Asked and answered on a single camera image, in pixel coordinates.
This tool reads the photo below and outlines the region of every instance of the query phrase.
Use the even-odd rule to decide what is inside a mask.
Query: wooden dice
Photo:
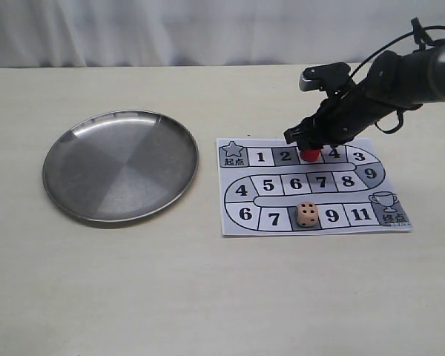
[[[302,202],[297,205],[297,223],[309,228],[318,223],[318,208],[312,202]]]

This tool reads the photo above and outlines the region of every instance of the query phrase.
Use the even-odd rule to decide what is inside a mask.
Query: table surface
[[[299,91],[302,69],[0,70],[0,355],[445,355],[445,103],[362,135],[412,233],[222,237],[216,138],[283,138],[324,98]],[[80,225],[42,163],[69,127],[121,109],[186,126],[197,178],[156,218]]]

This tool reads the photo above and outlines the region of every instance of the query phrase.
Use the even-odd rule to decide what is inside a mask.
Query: black cable
[[[445,30],[445,26],[442,25],[436,25],[436,26],[426,26],[423,28],[424,30]],[[414,31],[411,31],[409,33],[406,33],[402,36],[397,37],[396,39],[392,40],[391,42],[389,42],[388,44],[386,44],[385,46],[383,46],[382,48],[379,48],[378,50],[376,50],[371,56],[369,56],[368,58],[364,59],[364,61],[358,65],[356,67],[355,70],[353,70],[353,72],[350,74],[350,78],[352,79],[355,74],[367,63],[369,62],[371,59],[373,59],[374,57],[376,57],[379,53],[381,53],[383,50],[386,50],[387,48],[391,47],[392,45],[395,45],[396,43],[402,41],[403,39],[406,39],[407,37],[410,37],[414,34]]]

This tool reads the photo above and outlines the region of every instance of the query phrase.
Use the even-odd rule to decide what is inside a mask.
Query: number 7
[[[325,188],[326,177],[317,177],[317,180],[321,180],[320,187]]]
[[[272,221],[272,226],[277,226],[277,223],[279,221],[279,216],[280,216],[280,213],[270,213],[268,215],[268,217],[273,217],[274,218],[274,221]]]

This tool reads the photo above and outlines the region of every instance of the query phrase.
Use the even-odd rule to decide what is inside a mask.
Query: white curtain
[[[359,62],[416,16],[445,0],[0,0],[0,67]]]

